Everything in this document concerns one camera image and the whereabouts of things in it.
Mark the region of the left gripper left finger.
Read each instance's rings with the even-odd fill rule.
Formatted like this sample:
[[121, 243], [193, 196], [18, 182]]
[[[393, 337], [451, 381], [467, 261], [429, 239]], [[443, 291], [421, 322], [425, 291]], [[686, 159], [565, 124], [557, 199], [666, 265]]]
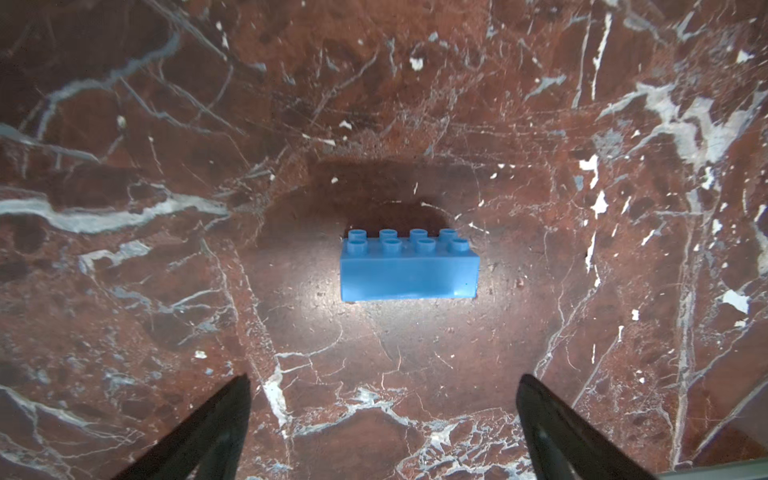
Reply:
[[251, 412], [247, 375], [231, 379], [118, 479], [233, 479]]

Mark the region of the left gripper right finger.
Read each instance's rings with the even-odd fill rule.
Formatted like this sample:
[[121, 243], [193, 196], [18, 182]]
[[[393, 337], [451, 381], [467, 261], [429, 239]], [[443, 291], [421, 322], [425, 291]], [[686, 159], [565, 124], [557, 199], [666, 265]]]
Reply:
[[516, 406], [538, 479], [653, 477], [533, 375], [521, 376]]

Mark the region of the blue lego brick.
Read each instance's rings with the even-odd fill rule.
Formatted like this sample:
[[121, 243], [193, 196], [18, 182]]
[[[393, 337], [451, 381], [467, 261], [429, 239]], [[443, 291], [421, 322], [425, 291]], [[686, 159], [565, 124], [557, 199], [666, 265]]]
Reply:
[[412, 229], [400, 237], [382, 229], [370, 237], [352, 229], [343, 239], [340, 289], [344, 302], [473, 298], [480, 257], [454, 229], [431, 237]]

